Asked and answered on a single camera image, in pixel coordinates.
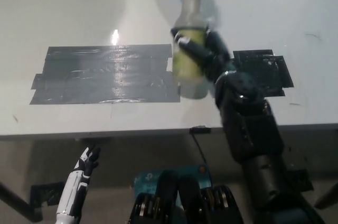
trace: plastic bottle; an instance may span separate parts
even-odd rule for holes
[[[201,17],[200,5],[201,0],[182,0],[182,12],[174,27],[204,46],[208,23]],[[202,69],[176,44],[173,48],[173,76],[178,82],[201,82],[204,79]]]

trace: black cable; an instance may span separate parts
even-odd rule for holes
[[[197,148],[199,149],[199,152],[200,152],[200,155],[201,155],[201,157],[203,159],[203,162],[204,162],[204,164],[206,165],[206,167],[208,169],[208,175],[209,175],[210,183],[211,183],[211,186],[213,186],[212,178],[211,178],[211,173],[210,173],[210,169],[209,169],[209,166],[208,166],[208,162],[206,161],[206,158],[204,156],[204,153],[202,151],[200,143],[197,141],[197,139],[196,139],[196,137],[195,137],[195,135],[193,133],[191,133],[191,136],[192,136],[193,140],[195,141],[195,144],[196,144]]]

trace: gray duct tape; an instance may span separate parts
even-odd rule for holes
[[[180,102],[170,44],[49,47],[31,104]]]

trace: white robotic hand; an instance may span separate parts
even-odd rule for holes
[[[100,148],[94,149],[94,146],[87,147],[73,171],[69,174],[59,202],[56,224],[80,223],[81,210],[85,202],[90,176],[99,165],[97,159],[100,150]]]

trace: robotic arm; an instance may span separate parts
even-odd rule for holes
[[[257,211],[255,223],[324,223],[287,175],[281,156],[284,143],[269,102],[255,80],[234,67],[218,33],[207,32],[206,48],[176,29],[172,34],[179,47],[214,83],[215,102],[231,154],[242,166],[251,203]]]
[[[78,224],[93,170],[98,166],[100,148],[86,148],[69,174],[57,210],[56,224]]]

